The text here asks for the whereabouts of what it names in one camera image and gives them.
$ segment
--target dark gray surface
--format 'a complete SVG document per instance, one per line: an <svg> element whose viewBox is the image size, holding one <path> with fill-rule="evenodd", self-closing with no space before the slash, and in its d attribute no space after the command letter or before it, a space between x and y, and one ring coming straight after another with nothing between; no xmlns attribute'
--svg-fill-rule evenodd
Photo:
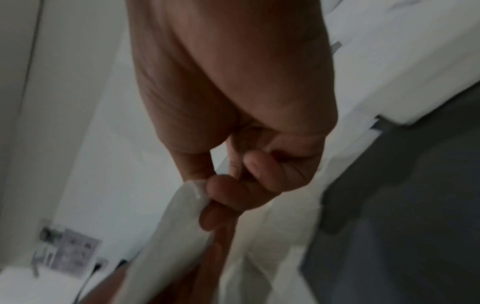
<svg viewBox="0 0 480 304"><path fill-rule="evenodd" d="M480 303L480 86L393 128L326 192L320 304Z"/></svg>

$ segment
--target white tissue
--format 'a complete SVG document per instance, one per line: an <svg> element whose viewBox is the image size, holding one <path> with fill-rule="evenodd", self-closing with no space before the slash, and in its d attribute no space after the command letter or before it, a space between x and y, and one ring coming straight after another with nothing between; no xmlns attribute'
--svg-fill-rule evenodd
<svg viewBox="0 0 480 304"><path fill-rule="evenodd" d="M211 234L199 224L209 201L204 181L186 182L177 190L113 304L146 304L198 263L210 243Z"/></svg>

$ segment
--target skin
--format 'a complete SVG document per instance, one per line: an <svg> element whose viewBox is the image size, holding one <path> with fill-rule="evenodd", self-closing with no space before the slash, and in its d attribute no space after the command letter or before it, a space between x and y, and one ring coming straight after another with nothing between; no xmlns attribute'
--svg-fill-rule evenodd
<svg viewBox="0 0 480 304"><path fill-rule="evenodd" d="M205 230L307 185L337 122L318 0L127 0L140 94ZM227 143L229 175L210 150Z"/></svg>
<svg viewBox="0 0 480 304"><path fill-rule="evenodd" d="M232 245L235 225L236 222L232 222L217 230L214 243L205 253L200 265L163 290L148 304L210 304ZM128 266L117 270L90 292L81 304L111 303L127 270Z"/></svg>

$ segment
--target black cable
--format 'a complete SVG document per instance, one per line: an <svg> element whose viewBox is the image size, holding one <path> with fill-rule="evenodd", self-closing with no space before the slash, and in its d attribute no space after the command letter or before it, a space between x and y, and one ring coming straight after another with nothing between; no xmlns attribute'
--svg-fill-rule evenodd
<svg viewBox="0 0 480 304"><path fill-rule="evenodd" d="M82 295L82 292L84 291L85 287L87 286L87 284L90 282L90 279L93 277L93 275L99 271L101 269L102 265L99 264L99 263L96 263L95 264L95 267L93 268L93 270L91 271L91 274L90 276L88 276L88 278L85 280L85 282L83 283L83 285L81 286L80 290L78 291L76 297L75 297L75 300L73 300L73 304L77 304L79 301L80 301L80 296Z"/></svg>

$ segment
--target white cloth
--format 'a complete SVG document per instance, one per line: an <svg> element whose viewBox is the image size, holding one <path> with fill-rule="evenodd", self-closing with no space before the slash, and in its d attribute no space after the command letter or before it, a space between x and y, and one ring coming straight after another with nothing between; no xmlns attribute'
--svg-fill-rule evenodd
<svg viewBox="0 0 480 304"><path fill-rule="evenodd" d="M145 304L198 263L210 243L211 234L199 224L209 201L204 181L178 189L146 249L128 269L114 304Z"/></svg>

